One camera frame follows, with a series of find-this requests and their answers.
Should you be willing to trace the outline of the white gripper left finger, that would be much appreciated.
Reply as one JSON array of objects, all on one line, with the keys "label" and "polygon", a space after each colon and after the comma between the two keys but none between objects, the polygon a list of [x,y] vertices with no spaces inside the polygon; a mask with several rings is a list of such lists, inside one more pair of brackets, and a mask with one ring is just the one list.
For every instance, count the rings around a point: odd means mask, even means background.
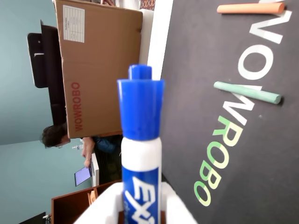
[{"label": "white gripper left finger", "polygon": [[117,224],[123,211],[123,183],[108,187],[74,222],[75,224]]}]

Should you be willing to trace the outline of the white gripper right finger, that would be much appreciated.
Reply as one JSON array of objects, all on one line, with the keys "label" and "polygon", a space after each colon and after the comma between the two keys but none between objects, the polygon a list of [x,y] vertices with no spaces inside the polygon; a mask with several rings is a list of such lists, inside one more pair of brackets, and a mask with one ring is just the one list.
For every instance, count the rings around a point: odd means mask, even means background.
[{"label": "white gripper right finger", "polygon": [[161,210],[167,224],[198,224],[183,201],[167,183],[161,183]]}]

